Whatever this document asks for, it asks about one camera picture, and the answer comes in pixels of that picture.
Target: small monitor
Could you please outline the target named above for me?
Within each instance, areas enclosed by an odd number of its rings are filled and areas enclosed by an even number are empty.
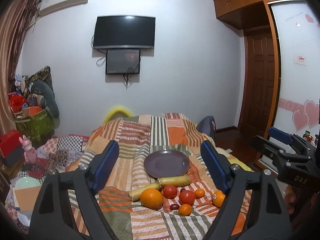
[[[139,74],[139,49],[108,49],[106,74]]]

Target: orange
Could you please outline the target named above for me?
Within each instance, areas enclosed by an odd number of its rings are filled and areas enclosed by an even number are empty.
[[[162,207],[163,196],[158,190],[147,188],[141,193],[140,201],[145,207],[156,210]]]
[[[225,197],[226,195],[224,195],[221,190],[217,190],[212,197],[213,205],[216,207],[221,207]]]
[[[189,204],[183,204],[178,209],[178,214],[181,216],[190,216],[192,207]]]
[[[196,198],[202,198],[204,197],[205,191],[202,188],[198,188],[195,191],[195,194],[196,194]]]

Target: bed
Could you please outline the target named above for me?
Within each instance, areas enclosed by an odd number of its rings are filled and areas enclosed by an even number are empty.
[[[200,145],[212,138],[199,133],[195,125],[183,114],[140,115],[118,118],[101,125],[86,143],[83,155],[72,162],[66,171],[76,169],[82,163],[90,163],[100,154],[110,140],[119,143],[119,157],[108,178],[105,188],[96,195],[99,206],[108,224],[121,240],[134,239],[202,239],[219,208],[212,204],[212,195],[217,190],[200,155]],[[175,149],[189,157],[191,185],[185,189],[202,188],[206,195],[196,199],[192,214],[188,217],[171,211],[169,206],[178,202],[178,197],[165,199],[163,207],[157,211],[131,202],[128,192],[155,181],[143,168],[143,161],[152,152],[162,149]],[[237,163],[250,171],[244,163],[216,148],[227,157],[230,163]],[[80,232],[89,235],[77,205],[74,191],[69,191],[72,211]],[[241,212],[233,235],[241,232],[248,212],[251,192],[246,191]]]

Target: door frame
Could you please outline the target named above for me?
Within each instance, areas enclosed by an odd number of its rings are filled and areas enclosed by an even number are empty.
[[[269,24],[266,26],[251,28],[244,30],[244,46],[245,46],[245,70],[244,70],[244,91],[243,91],[243,98],[242,98],[242,105],[241,105],[241,112],[240,112],[240,118],[238,123],[238,130],[240,129],[240,125],[243,118],[243,111],[244,111],[244,104],[247,96],[247,85],[248,85],[248,40],[247,40],[247,33],[255,30],[261,30],[261,29],[271,29],[271,35],[272,35],[272,41],[273,41],[273,50],[275,55],[275,78],[274,78],[274,86],[273,86],[273,94],[272,94],[272,102],[271,102],[271,108],[270,108],[270,114],[269,119],[267,123],[267,128],[264,132],[264,138],[268,138],[268,130],[273,125],[275,117],[276,117],[276,109],[278,107],[278,101],[279,101],[279,92],[280,92],[280,83],[281,83],[281,58],[280,58],[280,48],[279,48],[279,42],[277,40],[277,31],[275,22],[273,20],[273,15],[271,13],[270,7],[268,5],[269,2],[278,1],[278,0],[263,0],[264,6],[267,11]]]

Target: pink toy rabbit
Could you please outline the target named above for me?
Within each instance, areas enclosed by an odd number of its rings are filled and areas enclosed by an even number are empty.
[[[23,137],[19,137],[19,141],[22,144],[22,148],[24,149],[24,159],[25,163],[35,163],[36,162],[36,157],[37,153],[34,147],[32,147],[31,141],[23,135]]]

